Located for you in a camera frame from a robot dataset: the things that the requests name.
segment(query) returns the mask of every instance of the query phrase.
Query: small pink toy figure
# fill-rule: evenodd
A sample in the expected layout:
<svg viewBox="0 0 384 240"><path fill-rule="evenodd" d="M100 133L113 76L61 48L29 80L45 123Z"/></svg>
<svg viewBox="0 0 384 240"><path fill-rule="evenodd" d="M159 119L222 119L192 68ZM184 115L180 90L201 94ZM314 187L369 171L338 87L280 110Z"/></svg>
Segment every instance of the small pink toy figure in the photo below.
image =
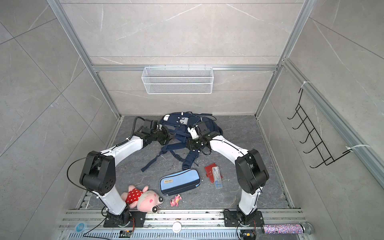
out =
<svg viewBox="0 0 384 240"><path fill-rule="evenodd" d="M172 206L172 207L174 207L174 206L179 206L179 201L181 200L181 196L180 196L180 194L179 195L177 195L177 196L175 196L175 198L174 199L172 199L171 201L170 201L170 205Z"/></svg>
<svg viewBox="0 0 384 240"><path fill-rule="evenodd" d="M121 195L130 208L137 207L140 212L157 212L163 198L157 195L152 190L148 190L148 186L145 186L142 191L137 189L135 186L130 185L128 192L123 192Z"/></svg>

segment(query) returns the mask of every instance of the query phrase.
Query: red notebook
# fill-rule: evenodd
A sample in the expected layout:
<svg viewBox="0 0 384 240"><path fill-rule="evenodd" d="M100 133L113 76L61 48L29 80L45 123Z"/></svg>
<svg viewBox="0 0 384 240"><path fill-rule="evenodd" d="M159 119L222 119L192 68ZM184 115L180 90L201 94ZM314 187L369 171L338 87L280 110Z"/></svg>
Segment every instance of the red notebook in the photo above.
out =
<svg viewBox="0 0 384 240"><path fill-rule="evenodd" d="M212 168L216 166L217 166L216 163L212 163L211 165L208 165L205 167L205 171L207 172L207 177L209 178L209 180L211 180L212 183L214 182L214 175L212 174Z"/></svg>

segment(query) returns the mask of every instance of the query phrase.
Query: white round knob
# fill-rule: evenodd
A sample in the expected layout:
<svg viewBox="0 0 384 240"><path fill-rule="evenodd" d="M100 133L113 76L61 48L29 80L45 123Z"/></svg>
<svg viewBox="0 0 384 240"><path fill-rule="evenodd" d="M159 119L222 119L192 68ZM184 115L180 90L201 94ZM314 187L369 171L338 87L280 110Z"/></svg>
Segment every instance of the white round knob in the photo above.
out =
<svg viewBox="0 0 384 240"><path fill-rule="evenodd" d="M175 222L172 226L172 231L174 233L179 233L181 231L181 223L180 222Z"/></svg>

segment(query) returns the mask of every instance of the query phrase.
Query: black cable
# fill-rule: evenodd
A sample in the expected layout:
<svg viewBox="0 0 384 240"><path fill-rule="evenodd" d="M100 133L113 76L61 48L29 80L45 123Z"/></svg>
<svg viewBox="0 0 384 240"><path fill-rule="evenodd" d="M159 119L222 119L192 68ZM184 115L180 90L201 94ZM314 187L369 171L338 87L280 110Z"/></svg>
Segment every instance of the black cable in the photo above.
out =
<svg viewBox="0 0 384 240"><path fill-rule="evenodd" d="M211 155L211 153L212 153L212 149L211 149L211 148L208 148L208 149L209 149L209 154L206 154L205 152L203 152L203 149L201 150L201 152L202 152L204 155L206 155L206 156Z"/></svg>
<svg viewBox="0 0 384 240"><path fill-rule="evenodd" d="M101 209L101 214L103 215L103 217L106 217L107 215L104 216L104 214L103 214L104 208L106 208L106 206L103 206L103 208Z"/></svg>
<svg viewBox="0 0 384 240"><path fill-rule="evenodd" d="M88 232L84 233L83 234L83 237L93 237L93 236L86 236L86 234L88 234L90 231L94 230L95 228L97 228L100 224L102 224L105 220L107 219L107 217L105 217L96 227L94 227L93 229L89 230ZM93 238L99 238L99 239L106 239L106 240L110 240L109 238L104 238L104 237L93 237Z"/></svg>
<svg viewBox="0 0 384 240"><path fill-rule="evenodd" d="M237 235L237 238L238 238L239 240L241 240L240 237L239 237L239 234L238 234L238 232L237 232L237 229L239 228L239 226L240 226L240 221L239 221L239 224L237 225L237 228L236 228L236 235Z"/></svg>
<svg viewBox="0 0 384 240"><path fill-rule="evenodd" d="M195 124L197 124L199 121L202 121L202 122L213 122L213 121L216 121L216 120L217 120L217 118L216 118L215 116L211 116L211 115L208 115L208 116L203 115L203 116L195 116L195 117L200 117L200 118L197 120L197 122L196 122ZM206 117L206 118L208 118L209 120L208 120L208 121L203 121L203 120L202 120L203 117Z"/></svg>
<svg viewBox="0 0 384 240"><path fill-rule="evenodd" d="M98 155L94 155L94 156L89 156L89 157L97 157L97 156L100 156L101 154L98 154ZM85 189L85 188L83 188L83 187L80 187L79 185L76 185L74 182L72 182L71 180L70 180L70 177L69 177L69 175L68 175L68 172L69 172L69 170L70 170L70 167L75 163L75 162L77 162L77 161L80 161L80 160L82 160L82 159L86 159L86 158L89 158L89 157L83 157L83 158L80 158L80 159L77 159L76 161L74 161L73 163L71 163L71 165L68 167L68 169L67 169L67 178L68 178L68 181L70 181L73 185L75 185L76 187L78 187L78 188L81 188L81 189L83 189L83 190L85 190L85 191L87 191L88 192L88 190L87 189Z"/></svg>
<svg viewBox="0 0 384 240"><path fill-rule="evenodd" d="M100 156L100 155L101 155L101 154L94 155L94 156L89 156L89 157L97 157L97 156ZM87 191L87 192L90 192L90 193L92 193L93 195L95 195L96 197L98 197L98 195L97 195L96 193L91 192L91 191L89 191L88 189L85 189L85 188L83 188L83 187L80 187L79 185L77 185L77 184L75 184L74 182L72 182L72 181L70 180L69 175L68 175L69 170L70 170L70 167L71 167L75 162L80 161L80 160L82 160L82 159L89 158L89 157L83 157L83 158L77 159L76 161L74 161L73 163L71 163L71 165L67 168L67 179L68 179L68 181L70 181L70 182L71 182L73 185L75 185L76 187L81 188L81 189L83 189L83 190L85 190L85 191Z"/></svg>
<svg viewBox="0 0 384 240"><path fill-rule="evenodd" d="M124 143L127 143L127 142L131 139L131 137L133 136L133 133L135 132L136 121L137 121L138 118L140 118L141 120L145 121L145 119L142 118L142 117L140 117L140 116L135 117L135 119L133 120L133 126L132 126L131 134L129 135L129 137L128 137L127 139L125 139L124 141L122 141L122 142L116 144L111 150L115 149L115 147L118 147L118 146L123 145Z"/></svg>

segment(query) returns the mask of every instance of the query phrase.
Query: dark gray floor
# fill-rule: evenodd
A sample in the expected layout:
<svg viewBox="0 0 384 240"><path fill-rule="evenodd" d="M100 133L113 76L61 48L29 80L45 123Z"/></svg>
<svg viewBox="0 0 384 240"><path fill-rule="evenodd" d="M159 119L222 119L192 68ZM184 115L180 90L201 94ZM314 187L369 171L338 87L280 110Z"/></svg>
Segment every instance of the dark gray floor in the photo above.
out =
<svg viewBox="0 0 384 240"><path fill-rule="evenodd" d="M160 116L146 116L149 119L160 119ZM134 116L125 116L115 143L123 141L129 136ZM288 208L287 201L283 194L281 184L278 180L276 170L271 162L262 134L254 116L217 116L216 123L223 129L224 137L232 143L245 148L256 149L260 152L263 161L269 172L269 180L263 188L263 193L258 200L258 208ZM153 159L160 151L160 144L154 142L147 147L130 155L116 168L116 188L121 193L127 191L128 186L133 184L138 189L146 185L150 190L160 193L159 180L168 174L181 171L182 163L176 160L169 152L162 155L144 173L141 168ZM176 150L181 157L188 153L187 149ZM206 156L199 155L193 168L197 169L201 178L201 184L196 189L181 194L182 201L180 209L195 208L236 208L241 197L241 188L237 183L235 166L224 156L217 152ZM204 167L216 163L223 176L223 188L216 189L214 184L206 177ZM172 197L164 197L162 209L172 208L169 204ZM91 197L88 208L101 209L103 204L94 196Z"/></svg>

